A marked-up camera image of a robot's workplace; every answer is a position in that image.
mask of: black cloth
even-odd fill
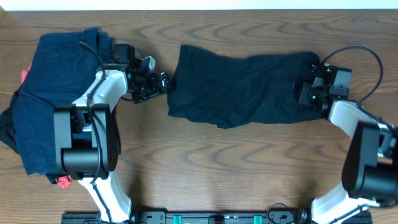
[[[12,113],[15,137],[9,134],[12,124],[8,123],[7,131],[0,134],[8,133],[9,138],[4,135],[6,138],[1,140],[19,151],[28,175],[59,173],[55,161],[54,109],[78,99],[94,82],[99,62],[79,41],[93,50],[111,53],[113,40],[96,28],[43,35],[14,107],[11,105],[4,112]],[[109,60],[103,55],[101,59]],[[7,141],[13,138],[14,146]]]
[[[175,90],[167,98],[169,116],[219,128],[319,119],[297,100],[300,84],[314,79],[313,64],[319,57],[311,52],[235,59],[182,45]]]
[[[12,118],[12,111],[14,109],[14,105],[17,103],[19,97],[19,90],[13,94],[11,98],[11,102],[9,107],[3,111],[0,115],[0,141],[4,142],[8,145],[15,153],[19,154],[17,143],[15,140],[15,127],[14,127],[14,119]]]

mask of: wood grain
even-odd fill
[[[101,11],[10,12],[0,26],[0,110],[20,85],[42,34],[97,26],[157,59],[173,74],[181,44],[243,58],[309,50],[324,57],[365,45],[385,66],[380,89],[365,105],[398,123],[397,11]],[[352,97],[376,83],[378,67],[366,52],[344,52],[331,63],[353,69]],[[326,121],[248,124],[218,129],[167,116],[166,96],[117,107],[122,139],[118,172],[139,207],[168,210],[265,210],[296,207],[333,188],[350,140]],[[73,182],[50,185],[26,176],[20,157],[0,144],[0,223],[59,223],[64,211],[97,210]],[[396,210],[373,211],[375,223],[398,222]]]

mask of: dark blue cloth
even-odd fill
[[[182,45],[167,97],[169,116],[234,128],[250,122],[291,124],[320,119],[299,104],[300,86],[313,82],[318,55],[255,55],[229,58]]]
[[[19,90],[13,94],[10,102],[10,106],[1,113],[0,115],[0,141],[8,145],[15,153],[19,154],[17,143],[15,141],[15,126],[14,119],[12,118],[12,110],[18,101]]]
[[[112,39],[97,28],[45,34],[21,86],[13,117],[16,143],[27,174],[57,173],[53,112],[78,99],[94,82],[99,62],[80,46],[111,53]],[[109,58],[101,57],[104,62]]]

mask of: black cable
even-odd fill
[[[267,210],[267,218],[268,218],[268,220],[269,220],[270,222],[272,222],[273,224],[278,224],[278,223],[274,222],[274,221],[269,217],[269,211],[270,211],[274,206],[276,206],[276,205],[282,205],[282,206],[284,206],[285,208],[288,208],[288,206],[286,206],[284,203],[280,203],[280,202],[275,203],[275,204],[271,205],[271,206],[268,208],[268,210]]]
[[[351,211],[347,212],[346,214],[344,214],[344,215],[342,215],[342,216],[340,216],[340,217],[338,217],[338,218],[335,218],[332,222],[330,222],[330,223],[328,223],[328,224],[334,224],[334,223],[336,223],[336,222],[338,222],[338,221],[340,221],[340,220],[342,220],[342,219],[344,219],[344,218],[346,218],[346,217],[352,215],[353,213],[357,212],[358,210],[359,210],[359,212],[362,212],[362,209],[363,209],[364,207],[372,207],[372,206],[369,206],[369,205],[361,205],[361,206],[358,206],[358,207],[356,207],[355,209],[352,209]]]
[[[97,194],[100,202],[102,203],[103,207],[105,208],[106,214],[108,215],[108,219],[109,219],[109,223],[112,224],[112,217],[111,217],[111,210],[108,208],[108,206],[106,206],[104,199],[102,198],[100,191],[97,188],[97,185],[94,183],[93,185],[93,189],[95,191],[95,193]]]
[[[95,175],[94,175],[94,178],[93,178],[93,180],[90,182],[90,184],[93,186],[94,191],[96,192],[96,194],[97,194],[99,200],[101,201],[103,207],[104,207],[105,210],[106,210],[106,214],[108,215],[109,223],[112,224],[111,212],[110,212],[109,208],[106,206],[105,201],[104,201],[104,199],[102,198],[102,196],[101,196],[101,194],[100,194],[100,192],[99,192],[99,190],[98,190],[98,188],[97,188],[97,185],[95,184],[95,181],[96,181],[97,178],[98,178],[98,175],[99,175],[99,172],[100,172],[100,168],[101,168],[102,148],[101,148],[101,142],[100,142],[100,135],[98,134],[97,125],[95,124],[94,116],[93,116],[93,112],[92,112],[92,108],[91,108],[91,106],[90,106],[90,105],[91,105],[91,101],[92,101],[92,99],[93,99],[92,96],[94,95],[95,91],[98,89],[98,87],[100,87],[100,85],[104,82],[104,80],[105,80],[105,78],[106,78],[105,66],[104,66],[104,64],[102,63],[102,61],[101,61],[101,59],[100,59],[100,56],[98,56],[98,54],[97,54],[93,49],[91,49],[91,47],[89,47],[88,45],[86,45],[85,43],[83,43],[83,42],[81,42],[81,41],[80,41],[79,43],[80,43],[80,45],[81,45],[84,49],[89,50],[91,53],[93,53],[93,55],[98,59],[99,64],[101,65],[101,68],[102,68],[102,72],[103,72],[103,73],[102,73],[102,76],[101,76],[101,79],[99,80],[99,82],[94,86],[94,88],[90,91],[90,93],[87,94],[87,101],[86,101],[86,104],[87,104],[87,113],[88,113],[88,116],[90,117],[91,125],[92,125],[92,127],[93,127],[93,131],[94,131],[94,135],[95,135],[95,140],[96,140],[96,143],[97,143],[97,150],[98,150],[97,170],[96,170]]]
[[[122,96],[121,99],[122,99],[122,100],[126,100],[126,101],[134,101],[133,99],[129,99],[129,98],[126,98],[126,97],[124,97],[124,96]]]
[[[79,43],[80,43],[80,45],[81,45],[84,49],[90,51],[90,52],[97,58],[97,60],[99,61],[99,64],[101,65],[102,72],[103,72],[103,73],[102,73],[102,76],[101,76],[101,79],[99,80],[99,82],[94,86],[94,88],[93,88],[93,89],[90,91],[90,93],[87,95],[87,102],[86,102],[86,104],[87,104],[88,116],[90,117],[91,125],[93,126],[93,131],[94,131],[95,139],[96,139],[96,142],[97,142],[97,149],[98,149],[98,164],[97,164],[97,170],[96,170],[96,172],[95,172],[95,175],[94,175],[93,180],[90,182],[90,184],[94,184],[95,181],[97,180],[98,174],[99,174],[99,172],[100,172],[102,148],[101,148],[100,136],[99,136],[99,134],[98,134],[98,130],[97,130],[97,127],[96,127],[96,124],[95,124],[95,121],[94,121],[94,116],[93,116],[93,113],[92,113],[92,111],[91,111],[91,106],[90,106],[90,105],[91,105],[91,101],[92,101],[92,99],[93,99],[92,96],[94,95],[94,93],[95,93],[95,91],[98,89],[98,87],[100,87],[100,85],[102,84],[102,82],[105,80],[105,78],[106,78],[106,73],[105,73],[104,64],[102,63],[102,61],[101,61],[101,59],[100,59],[100,56],[98,56],[98,54],[97,54],[93,49],[91,49],[91,47],[89,47],[88,45],[86,45],[86,44],[83,43],[82,41],[80,41]]]
[[[98,55],[105,55],[105,56],[108,56],[109,58],[111,58],[112,60],[114,60],[116,63],[121,63],[120,61],[119,61],[119,59],[117,59],[116,57],[114,57],[113,55],[110,55],[110,54],[107,54],[107,53],[104,53],[104,52],[96,52]]]
[[[350,50],[350,49],[362,49],[365,50],[367,52],[369,52],[370,54],[372,54],[377,62],[379,62],[379,66],[380,66],[380,77],[379,80],[376,83],[376,86],[366,95],[364,96],[362,99],[360,99],[359,104],[361,104],[364,100],[366,100],[369,96],[371,96],[378,88],[379,85],[381,84],[381,81],[383,79],[383,64],[381,62],[381,59],[379,58],[379,56],[371,49],[367,48],[367,47],[363,47],[363,46],[349,46],[349,47],[343,47],[342,49],[338,49],[335,52],[331,53],[329,56],[327,56],[325,59],[323,59],[320,64],[323,65],[329,58],[331,58],[333,55],[345,51],[345,50]]]

